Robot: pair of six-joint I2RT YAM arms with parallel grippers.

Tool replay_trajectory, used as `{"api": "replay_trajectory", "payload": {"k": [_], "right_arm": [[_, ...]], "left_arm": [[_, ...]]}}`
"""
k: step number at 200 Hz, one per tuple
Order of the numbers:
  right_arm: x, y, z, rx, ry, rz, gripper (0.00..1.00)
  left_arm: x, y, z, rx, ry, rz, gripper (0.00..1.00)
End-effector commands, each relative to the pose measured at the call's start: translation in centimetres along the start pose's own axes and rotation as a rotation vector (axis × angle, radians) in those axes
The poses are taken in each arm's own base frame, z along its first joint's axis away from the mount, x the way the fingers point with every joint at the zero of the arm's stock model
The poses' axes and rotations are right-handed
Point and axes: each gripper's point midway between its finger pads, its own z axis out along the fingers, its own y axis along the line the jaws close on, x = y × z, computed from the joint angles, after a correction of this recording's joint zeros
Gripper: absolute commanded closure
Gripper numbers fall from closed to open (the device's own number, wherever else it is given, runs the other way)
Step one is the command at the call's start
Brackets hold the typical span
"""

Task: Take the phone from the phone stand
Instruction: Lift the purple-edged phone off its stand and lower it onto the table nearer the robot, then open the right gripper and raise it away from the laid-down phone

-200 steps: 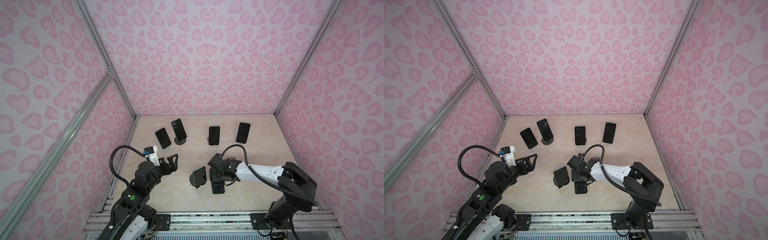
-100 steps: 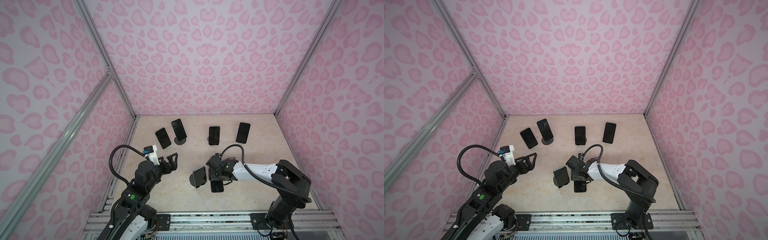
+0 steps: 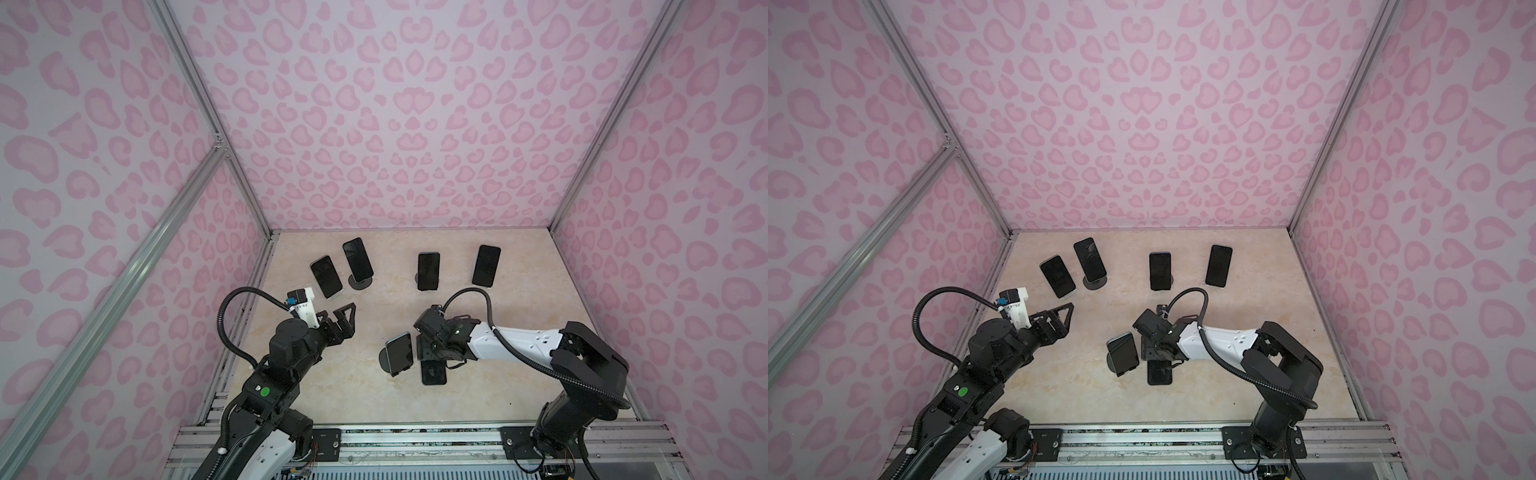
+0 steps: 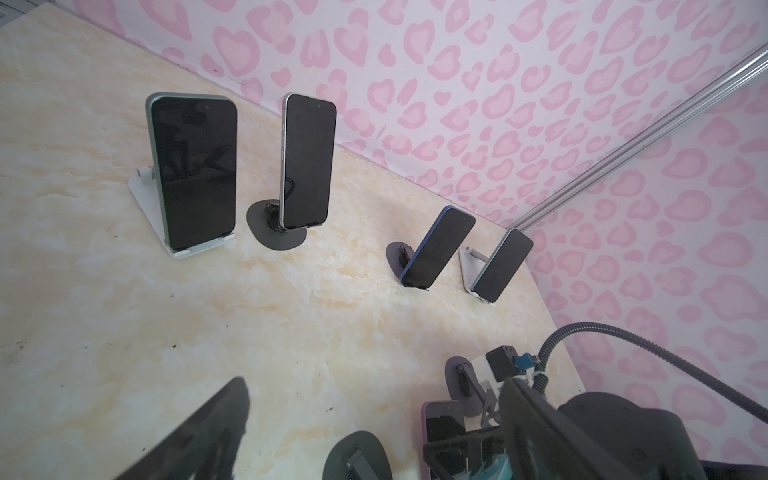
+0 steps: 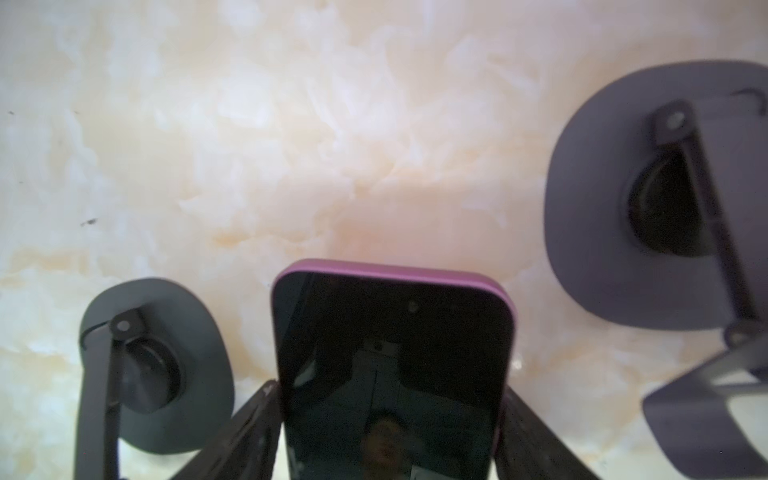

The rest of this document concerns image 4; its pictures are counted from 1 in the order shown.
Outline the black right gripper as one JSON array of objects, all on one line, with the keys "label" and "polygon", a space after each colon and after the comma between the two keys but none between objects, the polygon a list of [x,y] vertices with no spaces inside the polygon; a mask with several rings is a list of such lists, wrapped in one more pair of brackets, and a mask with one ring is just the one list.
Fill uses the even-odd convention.
[{"label": "black right gripper", "polygon": [[[459,453],[466,461],[462,475],[452,475],[438,455]],[[500,427],[465,432],[451,439],[423,443],[423,479],[509,479],[510,462]]]}]

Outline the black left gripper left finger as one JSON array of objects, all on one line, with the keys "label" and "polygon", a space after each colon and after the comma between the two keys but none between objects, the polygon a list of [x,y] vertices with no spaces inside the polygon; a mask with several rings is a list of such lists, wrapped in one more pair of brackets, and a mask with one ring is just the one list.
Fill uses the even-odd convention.
[{"label": "black left gripper left finger", "polygon": [[120,479],[232,479],[250,397],[235,377]]}]

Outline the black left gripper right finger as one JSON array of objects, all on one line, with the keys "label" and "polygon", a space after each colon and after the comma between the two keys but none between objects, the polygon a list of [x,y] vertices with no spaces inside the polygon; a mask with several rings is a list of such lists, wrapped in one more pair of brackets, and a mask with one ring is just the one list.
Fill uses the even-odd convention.
[{"label": "black left gripper right finger", "polygon": [[500,413],[515,479],[636,477],[519,379],[510,379],[502,386]]}]

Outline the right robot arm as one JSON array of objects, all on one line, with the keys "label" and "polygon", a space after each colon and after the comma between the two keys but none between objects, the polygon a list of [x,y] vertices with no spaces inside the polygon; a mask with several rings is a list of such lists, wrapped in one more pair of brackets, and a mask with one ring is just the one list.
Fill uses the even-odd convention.
[{"label": "right robot arm", "polygon": [[558,409],[515,392],[503,426],[469,431],[459,402],[422,412],[429,479],[764,479],[764,466],[699,459],[680,418],[588,392]]}]

